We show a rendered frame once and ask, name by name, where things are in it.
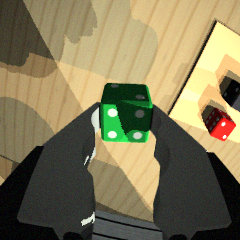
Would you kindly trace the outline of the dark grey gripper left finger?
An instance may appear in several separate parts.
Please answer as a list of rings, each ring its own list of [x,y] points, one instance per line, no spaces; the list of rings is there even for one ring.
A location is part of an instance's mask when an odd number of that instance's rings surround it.
[[[95,220],[93,176],[101,128],[94,103],[42,146],[36,146],[0,186],[0,240],[63,240]],[[84,162],[84,163],[83,163]]]

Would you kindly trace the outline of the green die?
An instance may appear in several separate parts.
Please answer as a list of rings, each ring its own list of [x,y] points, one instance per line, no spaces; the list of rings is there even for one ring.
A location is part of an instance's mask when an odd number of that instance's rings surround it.
[[[145,143],[149,136],[152,106],[146,84],[105,84],[100,102],[101,139]]]

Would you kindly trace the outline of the tan mat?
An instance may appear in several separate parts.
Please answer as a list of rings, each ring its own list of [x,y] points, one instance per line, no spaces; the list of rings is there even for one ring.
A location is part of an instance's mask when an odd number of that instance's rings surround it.
[[[240,112],[222,98],[233,79],[240,83],[240,36],[216,21],[169,117],[208,131],[204,122],[218,108],[236,123],[227,139],[240,143]]]

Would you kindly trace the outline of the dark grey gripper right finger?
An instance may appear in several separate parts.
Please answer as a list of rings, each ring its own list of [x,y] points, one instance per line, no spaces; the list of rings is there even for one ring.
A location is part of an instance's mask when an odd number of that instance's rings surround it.
[[[149,130],[160,165],[153,222],[162,240],[240,240],[240,184],[227,167],[155,104]]]

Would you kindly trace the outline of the red die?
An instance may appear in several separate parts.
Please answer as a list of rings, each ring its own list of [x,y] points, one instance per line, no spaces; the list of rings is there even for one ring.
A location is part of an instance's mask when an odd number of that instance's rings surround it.
[[[204,122],[209,134],[215,138],[225,141],[233,129],[236,127],[235,122],[229,114],[214,108],[206,121]]]

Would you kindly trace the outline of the black die with white pips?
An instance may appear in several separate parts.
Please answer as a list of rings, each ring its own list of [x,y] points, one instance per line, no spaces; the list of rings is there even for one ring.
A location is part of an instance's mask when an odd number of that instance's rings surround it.
[[[240,83],[234,79],[231,80],[222,98],[231,108],[240,112]]]

